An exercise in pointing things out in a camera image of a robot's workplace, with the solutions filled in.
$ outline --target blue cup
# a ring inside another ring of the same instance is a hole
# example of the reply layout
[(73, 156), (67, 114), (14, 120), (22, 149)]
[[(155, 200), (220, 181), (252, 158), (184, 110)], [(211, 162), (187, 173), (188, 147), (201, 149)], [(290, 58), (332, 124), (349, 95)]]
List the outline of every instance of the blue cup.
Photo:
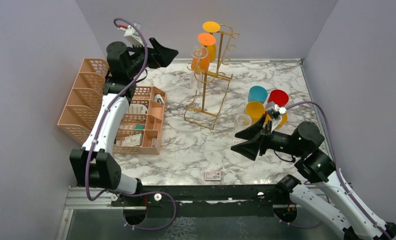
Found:
[(256, 101), (261, 104), (266, 103), (266, 99), (268, 97), (267, 90), (262, 86), (253, 86), (249, 89), (248, 93), (248, 103)]

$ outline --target yellow cup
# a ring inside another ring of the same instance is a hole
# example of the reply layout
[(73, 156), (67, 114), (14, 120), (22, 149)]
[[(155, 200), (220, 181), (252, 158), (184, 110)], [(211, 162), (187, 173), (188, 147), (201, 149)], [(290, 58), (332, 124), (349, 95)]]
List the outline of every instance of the yellow cup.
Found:
[(265, 107), (258, 101), (250, 101), (245, 107), (245, 114), (251, 117), (251, 124), (258, 122), (265, 112)]
[[(272, 120), (272, 118), (269, 115), (267, 115), (265, 117), (265, 123), (267, 124), (270, 120)], [(277, 127), (274, 130), (280, 129), (287, 121), (288, 121), (288, 115), (285, 113), (282, 115), (282, 120), (280, 121), (279, 125), (277, 125)]]
[(208, 56), (210, 57), (210, 63), (216, 60), (216, 45), (213, 44), (211, 46), (207, 46), (208, 49)]

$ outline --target small box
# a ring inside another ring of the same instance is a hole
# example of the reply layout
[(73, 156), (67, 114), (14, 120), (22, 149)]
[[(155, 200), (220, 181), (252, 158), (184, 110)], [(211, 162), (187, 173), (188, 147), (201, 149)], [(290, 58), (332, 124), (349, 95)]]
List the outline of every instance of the small box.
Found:
[(221, 181), (222, 173), (219, 171), (206, 171), (204, 178), (206, 181)]
[(140, 146), (142, 144), (142, 133), (132, 136), (123, 137), (121, 140), (121, 146), (132, 147)]
[(155, 148), (156, 146), (157, 146), (157, 138), (156, 137), (154, 137), (153, 139), (152, 139), (152, 143), (151, 143), (151, 147), (153, 147), (153, 148)]

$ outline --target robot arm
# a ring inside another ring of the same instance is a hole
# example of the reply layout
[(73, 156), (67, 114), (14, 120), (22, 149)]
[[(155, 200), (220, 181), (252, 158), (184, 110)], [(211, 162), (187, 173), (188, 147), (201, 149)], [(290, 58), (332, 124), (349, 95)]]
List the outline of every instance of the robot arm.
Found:
[[(274, 118), (280, 115), (278, 112), (273, 111), (268, 111), (268, 114)], [(303, 187), (300, 185), (297, 185), (297, 191), (292, 189), (293, 192), (290, 194), (290, 197), (301, 202), (303, 207), (314, 213), (317, 217), (320, 217), (337, 234), (338, 232), (348, 232), (346, 234), (347, 236), (354, 236), (354, 238), (349, 237), (347, 239), (386, 240), (388, 237), (379, 229), (382, 228), (391, 238), (395, 237), (396, 225), (394, 223), (385, 222), (379, 218), (351, 190), (351, 194), (356, 198), (358, 204), (377, 222), (377, 225), (373, 225), (370, 219), (362, 212), (361, 207), (350, 198), (350, 193), (347, 193), (341, 184), (341, 182), (346, 183), (347, 181), (341, 173), (338, 174), (335, 163), (331, 158), (319, 149), (325, 138), (314, 123), (302, 122), (291, 135), (288, 135), (272, 131), (271, 122), (269, 121), (269, 124), (265, 124), (265, 117), (263, 115), (259, 122), (236, 133), (235, 137), (248, 141), (234, 145), (230, 149), (253, 161), (255, 161), (257, 154), (262, 156), (266, 153), (267, 149), (300, 157), (300, 160), (295, 163), (298, 172), (332, 200), (351, 226), (342, 228), (342, 223), (338, 225), (330, 222), (332, 221), (330, 212), (334, 212), (331, 207), (326, 205), (326, 211), (328, 212), (323, 213), (320, 210), (320, 205), (316, 203), (319, 201), (304, 201), (303, 195), (301, 196), (303, 198), (300, 200), (300, 197), (297, 197), (294, 193), (297, 192), (299, 194), (301, 191), (298, 190), (303, 190)]]
[[(179, 53), (177, 50), (162, 46), (155, 38), (150, 38), (149, 42), (153, 46), (147, 48), (146, 66), (149, 68), (165, 68)], [(106, 52), (109, 74), (103, 87), (102, 106), (91, 134), (81, 149), (71, 151), (70, 162), (77, 182), (85, 186), (86, 163), (88, 154), (92, 151), (90, 160), (95, 159), (95, 163), (90, 163), (89, 166), (89, 186), (134, 194), (140, 192), (141, 181), (123, 174), (112, 155), (120, 122), (135, 93), (136, 84), (132, 81), (144, 64), (145, 48), (139, 44), (135, 47), (127, 47), (123, 42), (116, 41), (108, 45)], [(129, 85), (127, 91), (120, 95)], [(97, 129), (100, 131), (98, 136), (95, 136)]]
[(283, 196), (302, 206), (319, 220), (329, 226), (340, 239), (358, 239), (351, 232), (344, 232), (351, 227), (350, 222), (341, 211), (321, 199), (292, 175), (286, 175), (277, 184), (277, 190)]

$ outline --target screw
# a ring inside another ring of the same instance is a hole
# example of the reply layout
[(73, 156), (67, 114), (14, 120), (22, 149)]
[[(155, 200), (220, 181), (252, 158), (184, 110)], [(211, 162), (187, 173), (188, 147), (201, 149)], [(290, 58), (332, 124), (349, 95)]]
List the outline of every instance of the screw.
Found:
[(264, 199), (264, 192), (259, 192), (259, 193), (257, 193), (257, 198), (259, 198), (259, 199)]

